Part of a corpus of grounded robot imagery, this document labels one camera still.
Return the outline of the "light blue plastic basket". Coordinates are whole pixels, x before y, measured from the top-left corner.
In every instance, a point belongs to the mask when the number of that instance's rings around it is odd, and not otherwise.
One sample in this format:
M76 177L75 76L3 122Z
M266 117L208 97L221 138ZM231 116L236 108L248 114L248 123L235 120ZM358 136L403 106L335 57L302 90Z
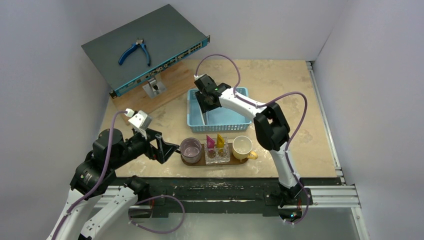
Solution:
M203 116L197 99L197 89L187 92L187 125L193 133L244 132L252 123L237 112L219 107L208 111L208 125L204 125Z

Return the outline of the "purple translucent cup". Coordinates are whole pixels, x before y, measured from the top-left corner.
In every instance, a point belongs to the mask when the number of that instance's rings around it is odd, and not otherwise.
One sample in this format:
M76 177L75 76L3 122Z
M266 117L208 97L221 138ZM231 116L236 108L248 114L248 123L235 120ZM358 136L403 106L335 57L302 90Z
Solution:
M195 164L201 159L201 151L202 145L194 137L184 139L179 145L181 158L189 164Z

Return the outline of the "dark wooden oval tray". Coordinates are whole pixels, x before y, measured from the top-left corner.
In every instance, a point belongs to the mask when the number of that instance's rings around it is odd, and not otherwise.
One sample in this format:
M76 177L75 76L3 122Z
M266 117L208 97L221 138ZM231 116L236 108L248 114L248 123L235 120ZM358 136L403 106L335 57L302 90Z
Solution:
M205 164L205 157L204 157L204 144L201 144L201 146L202 146L202 149L201 149L201 158L200 158L200 160L199 160L197 163L190 164L190 163L185 162L185 161L181 158L182 162L183 162L185 165L187 165L187 166L192 166L192 167L204 167L204 166L230 166L230 165L242 165L242 164L245 164L245 163L249 160L249 159L247 159L247 158L242 159L242 160L240 160L240 159L236 159L236 158L233 156L233 153L232 153L232 143L229 143L229 147L230 147L230 162L229 162L229 163L227 163L227 164L219 164L219 165L206 165L206 164Z

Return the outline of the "yellow toothpaste tube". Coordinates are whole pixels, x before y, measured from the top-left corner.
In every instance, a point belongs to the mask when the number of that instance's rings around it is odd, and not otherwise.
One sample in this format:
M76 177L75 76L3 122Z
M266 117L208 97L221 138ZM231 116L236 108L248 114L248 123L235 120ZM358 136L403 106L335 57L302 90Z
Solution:
M217 134L216 138L216 147L217 148L224 148L226 144L226 140L224 137L222 137L219 133Z

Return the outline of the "clear glass toothbrush holder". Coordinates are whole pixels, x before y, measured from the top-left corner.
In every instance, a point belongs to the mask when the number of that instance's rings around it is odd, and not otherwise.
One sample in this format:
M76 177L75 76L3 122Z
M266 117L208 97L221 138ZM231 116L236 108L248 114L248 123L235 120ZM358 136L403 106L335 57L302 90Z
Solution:
M224 137L224 147L208 148L207 140L203 145L204 159L207 166L229 164L231 160L228 138Z

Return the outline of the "yellow mug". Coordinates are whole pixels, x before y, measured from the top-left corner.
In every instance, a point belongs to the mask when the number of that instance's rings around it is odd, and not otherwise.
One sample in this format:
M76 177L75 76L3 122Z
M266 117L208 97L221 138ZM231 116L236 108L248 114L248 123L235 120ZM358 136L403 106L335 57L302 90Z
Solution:
M238 160L257 160L258 154L253 151L252 140L244 135L237 136L232 142L232 154Z

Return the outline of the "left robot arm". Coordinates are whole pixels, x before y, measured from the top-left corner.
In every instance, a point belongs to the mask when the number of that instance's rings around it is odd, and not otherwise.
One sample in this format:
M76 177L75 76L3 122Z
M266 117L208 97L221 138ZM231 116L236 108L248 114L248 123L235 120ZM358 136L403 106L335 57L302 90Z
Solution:
M116 128L102 131L85 160L76 168L65 206L47 238L100 239L131 206L151 204L155 199L150 193L150 185L134 175L124 181L117 194L101 210L90 216L96 203L116 180L115 170L142 155L163 164L178 151L177 144L165 142L161 132L152 129L147 129L146 137L134 132L129 139L124 139Z

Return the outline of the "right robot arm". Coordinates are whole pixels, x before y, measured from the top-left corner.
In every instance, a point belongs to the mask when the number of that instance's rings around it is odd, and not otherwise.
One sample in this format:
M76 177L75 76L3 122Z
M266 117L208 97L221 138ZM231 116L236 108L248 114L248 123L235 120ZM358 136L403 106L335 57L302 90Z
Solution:
M195 76L194 84L203 114L226 108L252 121L257 142L270 152L277 169L280 206L296 205L305 189L291 159L291 129L281 107L276 102L262 103L238 95L234 87L226 83L216 84L207 74Z

